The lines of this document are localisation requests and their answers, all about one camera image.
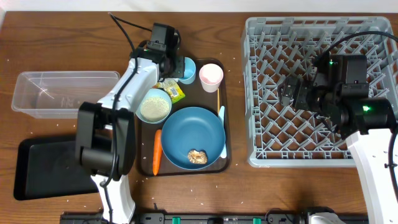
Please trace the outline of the light blue cup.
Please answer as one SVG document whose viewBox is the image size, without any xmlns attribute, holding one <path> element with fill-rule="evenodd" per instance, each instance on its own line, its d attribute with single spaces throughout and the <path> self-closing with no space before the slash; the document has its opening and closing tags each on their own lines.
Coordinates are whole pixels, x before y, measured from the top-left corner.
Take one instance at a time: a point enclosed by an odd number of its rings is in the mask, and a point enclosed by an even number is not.
<svg viewBox="0 0 398 224">
<path fill-rule="evenodd" d="M 185 57 L 185 70 L 183 73 L 183 77 L 179 79 L 181 83 L 184 85 L 192 84 L 196 78 L 196 64 L 195 62 L 189 58 Z"/>
</svg>

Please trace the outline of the pink cup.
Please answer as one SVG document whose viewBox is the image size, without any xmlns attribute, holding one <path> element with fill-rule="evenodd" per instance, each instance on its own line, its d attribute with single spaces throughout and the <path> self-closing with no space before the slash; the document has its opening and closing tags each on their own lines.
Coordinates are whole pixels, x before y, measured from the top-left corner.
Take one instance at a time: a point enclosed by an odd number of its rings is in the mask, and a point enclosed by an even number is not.
<svg viewBox="0 0 398 224">
<path fill-rule="evenodd" d="M 223 69 L 217 64 L 208 63 L 200 69 L 199 77 L 203 89 L 208 93 L 213 93 L 223 80 Z"/>
</svg>

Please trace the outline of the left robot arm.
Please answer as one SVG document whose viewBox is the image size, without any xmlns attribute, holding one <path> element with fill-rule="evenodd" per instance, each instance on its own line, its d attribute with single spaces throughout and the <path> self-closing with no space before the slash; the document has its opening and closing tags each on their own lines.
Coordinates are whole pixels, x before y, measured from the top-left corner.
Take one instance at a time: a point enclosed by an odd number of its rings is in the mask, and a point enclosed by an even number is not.
<svg viewBox="0 0 398 224">
<path fill-rule="evenodd" d="M 150 32 L 149 40 L 132 48 L 127 69 L 113 89 L 78 110 L 76 159 L 96 184 L 108 223 L 130 223 L 136 208 L 128 173 L 136 156 L 134 117 L 139 105 L 156 83 L 183 75 L 179 31 L 155 23 Z"/>
</svg>

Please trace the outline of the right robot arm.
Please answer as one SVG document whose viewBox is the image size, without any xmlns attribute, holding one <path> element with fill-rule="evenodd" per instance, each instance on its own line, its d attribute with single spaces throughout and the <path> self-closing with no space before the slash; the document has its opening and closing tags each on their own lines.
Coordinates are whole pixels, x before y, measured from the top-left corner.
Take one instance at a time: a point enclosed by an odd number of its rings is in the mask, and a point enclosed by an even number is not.
<svg viewBox="0 0 398 224">
<path fill-rule="evenodd" d="M 397 223 L 397 120 L 388 99 L 369 97 L 365 55 L 325 55 L 312 81 L 289 76 L 279 102 L 329 118 L 354 159 L 370 223 Z"/>
</svg>

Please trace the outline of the dark blue plate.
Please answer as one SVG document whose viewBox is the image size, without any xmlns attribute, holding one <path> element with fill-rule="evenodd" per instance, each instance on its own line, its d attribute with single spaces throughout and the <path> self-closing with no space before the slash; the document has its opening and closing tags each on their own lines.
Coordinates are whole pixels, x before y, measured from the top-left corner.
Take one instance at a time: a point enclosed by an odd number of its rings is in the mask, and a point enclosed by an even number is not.
<svg viewBox="0 0 398 224">
<path fill-rule="evenodd" d="M 214 164 L 223 150 L 226 133 L 213 112 L 201 107 L 186 107 L 174 112 L 162 127 L 162 149 L 166 158 L 185 170 L 200 170 Z M 205 151 L 206 164 L 192 164 L 188 152 Z"/>
</svg>

